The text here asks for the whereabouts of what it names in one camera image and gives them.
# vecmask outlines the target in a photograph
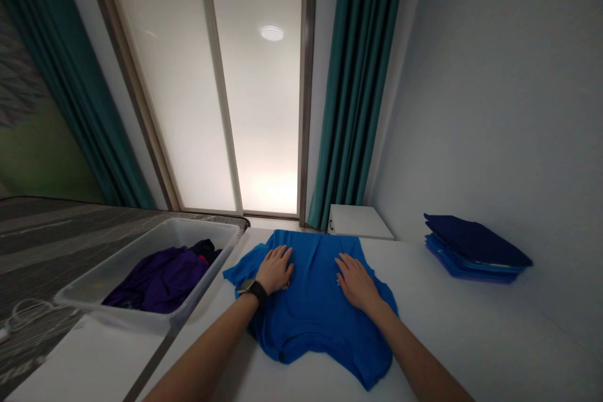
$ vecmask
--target t-shirt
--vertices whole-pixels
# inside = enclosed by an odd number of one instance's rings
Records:
[[[249,333],[270,358],[285,364],[308,351],[327,353],[370,390],[389,370],[391,349],[371,319],[346,300],[337,281],[340,270],[335,258],[347,253],[358,259],[381,298],[398,314],[391,290],[364,260],[358,237],[281,230],[224,271],[224,278],[235,288],[255,278],[266,254],[281,245],[293,248],[290,286],[268,298],[249,323]]]

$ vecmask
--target curtain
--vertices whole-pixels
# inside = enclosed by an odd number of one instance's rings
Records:
[[[399,0],[337,0],[308,223],[326,230],[331,204],[361,205]]]
[[[155,207],[74,0],[3,0],[108,204]]]

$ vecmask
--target white plastic bin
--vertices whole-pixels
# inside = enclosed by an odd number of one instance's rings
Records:
[[[236,225],[188,219],[166,220],[62,288],[55,295],[55,303],[90,312],[109,325],[166,334],[171,327],[179,329],[186,322],[232,252],[238,233]],[[222,252],[174,312],[157,314],[101,304],[141,259],[166,248],[193,246],[203,239],[211,239],[215,248],[222,248]]]

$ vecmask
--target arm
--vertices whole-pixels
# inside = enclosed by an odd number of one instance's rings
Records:
[[[269,296],[282,289],[293,273],[293,264],[287,267],[292,249],[285,249],[270,250],[258,269],[256,281]],[[176,361],[144,402],[209,400],[258,306],[253,294],[242,294]]]
[[[347,254],[335,259],[337,274],[344,295],[356,308],[364,311],[377,325],[410,387],[420,402],[471,402],[472,397],[440,362],[413,335],[406,325],[381,299],[379,292],[360,261]]]

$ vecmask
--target frosted glass door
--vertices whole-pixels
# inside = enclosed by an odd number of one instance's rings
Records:
[[[118,0],[183,207],[237,210],[204,0]]]
[[[302,0],[214,0],[242,205],[297,213]]]

